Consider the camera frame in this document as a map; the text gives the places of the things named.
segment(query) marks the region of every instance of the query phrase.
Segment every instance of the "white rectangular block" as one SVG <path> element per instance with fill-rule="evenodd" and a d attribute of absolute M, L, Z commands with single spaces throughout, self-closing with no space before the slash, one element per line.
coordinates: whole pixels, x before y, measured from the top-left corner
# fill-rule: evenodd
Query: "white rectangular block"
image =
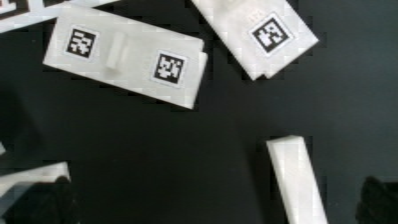
<path fill-rule="evenodd" d="M 70 0 L 74 4 L 95 7 L 117 0 Z M 53 19 L 65 0 L 0 0 L 0 33 Z"/>
<path fill-rule="evenodd" d="M 5 148 L 3 148 L 3 144 L 0 142 L 0 155 L 5 153 Z"/>
<path fill-rule="evenodd" d="M 69 4 L 44 64 L 193 108 L 207 58 L 202 45 L 200 39 Z"/>
<path fill-rule="evenodd" d="M 317 39 L 285 0 L 191 0 L 252 80 L 268 78 Z"/>
<path fill-rule="evenodd" d="M 289 224 L 326 224 L 303 138 L 266 141 Z"/>

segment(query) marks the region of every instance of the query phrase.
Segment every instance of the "apriltag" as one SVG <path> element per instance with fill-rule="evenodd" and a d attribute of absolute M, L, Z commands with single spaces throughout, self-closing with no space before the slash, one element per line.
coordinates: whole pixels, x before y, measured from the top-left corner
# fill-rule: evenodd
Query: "apriltag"
<path fill-rule="evenodd" d="M 200 39 L 69 4 L 44 64 L 191 109 L 207 59 L 202 45 Z"/>
<path fill-rule="evenodd" d="M 317 42 L 285 0 L 191 0 L 252 80 Z"/>
<path fill-rule="evenodd" d="M 93 7 L 117 0 L 0 0 L 0 33 L 53 19 L 65 2 Z"/>

